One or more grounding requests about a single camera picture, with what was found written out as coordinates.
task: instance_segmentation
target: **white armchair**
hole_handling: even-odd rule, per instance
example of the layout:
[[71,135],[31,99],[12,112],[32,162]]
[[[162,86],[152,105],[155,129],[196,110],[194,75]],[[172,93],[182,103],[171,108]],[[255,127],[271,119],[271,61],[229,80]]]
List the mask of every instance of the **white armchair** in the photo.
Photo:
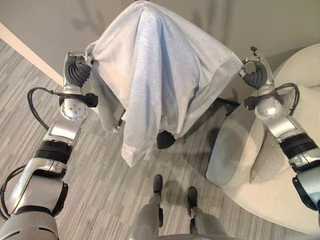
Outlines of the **white armchair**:
[[[302,49],[277,69],[275,84],[284,83],[298,85],[300,101],[293,117],[320,146],[320,44]],[[291,96],[284,96],[287,107]],[[292,184],[294,176],[254,111],[239,106],[218,134],[206,178],[257,216],[307,234],[319,233],[318,213],[302,203]]]

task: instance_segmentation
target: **black rubber grip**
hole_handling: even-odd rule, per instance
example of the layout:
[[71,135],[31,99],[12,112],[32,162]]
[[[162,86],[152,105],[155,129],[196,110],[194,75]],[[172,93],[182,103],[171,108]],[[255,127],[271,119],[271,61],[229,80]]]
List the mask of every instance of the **black rubber grip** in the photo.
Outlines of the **black rubber grip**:
[[288,159],[305,151],[318,148],[317,144],[306,133],[289,137],[281,142],[279,146]]
[[45,158],[67,164],[73,147],[61,141],[43,141],[34,157]]
[[255,72],[251,74],[246,74],[243,77],[243,80],[245,81],[246,84],[248,84],[250,87],[253,87],[257,90],[266,84],[267,79],[268,79],[267,69],[262,64],[257,64]]

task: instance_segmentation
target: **gray cloth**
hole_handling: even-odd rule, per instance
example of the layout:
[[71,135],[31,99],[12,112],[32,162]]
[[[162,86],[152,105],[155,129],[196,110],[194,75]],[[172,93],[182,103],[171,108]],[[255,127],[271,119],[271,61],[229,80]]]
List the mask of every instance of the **gray cloth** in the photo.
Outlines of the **gray cloth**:
[[159,132],[183,136],[242,67],[212,36],[148,1],[125,9],[86,54],[126,110],[121,155],[129,166],[150,158]]

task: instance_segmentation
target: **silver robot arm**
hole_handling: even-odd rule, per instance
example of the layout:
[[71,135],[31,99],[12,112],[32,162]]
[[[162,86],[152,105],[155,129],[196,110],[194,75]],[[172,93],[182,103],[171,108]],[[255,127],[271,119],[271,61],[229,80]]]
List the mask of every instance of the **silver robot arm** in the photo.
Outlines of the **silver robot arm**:
[[244,104],[248,110],[254,109],[257,118],[262,120],[288,157],[290,166],[297,173],[292,182],[302,202],[320,213],[320,149],[291,115],[283,113],[269,64],[257,48],[251,47],[251,50],[254,56],[247,57],[243,64],[254,62],[256,70],[248,74],[243,68],[240,76],[257,90],[258,96],[249,97]]
[[57,240],[54,217],[64,206],[68,185],[62,181],[67,162],[88,115],[98,98],[83,96],[82,86],[91,71],[92,59],[69,52],[64,62],[60,115],[34,157],[25,166],[5,205],[9,219],[0,229],[0,240]]

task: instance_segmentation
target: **gray carpet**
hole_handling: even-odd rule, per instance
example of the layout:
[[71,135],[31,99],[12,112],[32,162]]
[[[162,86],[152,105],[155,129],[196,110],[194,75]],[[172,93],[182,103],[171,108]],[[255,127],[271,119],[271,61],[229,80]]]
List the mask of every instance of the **gray carpet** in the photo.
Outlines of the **gray carpet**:
[[[28,90],[36,86],[54,91],[62,88],[2,40],[0,86],[3,181],[9,172],[33,156],[46,133],[29,110]],[[59,114],[58,97],[36,92],[34,104],[51,126]],[[186,191],[195,186],[198,206],[218,217],[232,237],[280,240],[303,236],[247,212],[206,180],[212,147],[225,113],[223,105],[214,103],[185,137],[170,148],[157,150],[154,159],[129,168],[120,156],[121,137],[104,132],[98,115],[92,111],[68,162],[64,181],[69,185],[69,193],[63,211],[56,218],[60,239],[126,239],[135,215],[152,193],[156,174],[162,174],[164,179],[161,235],[189,232]]]

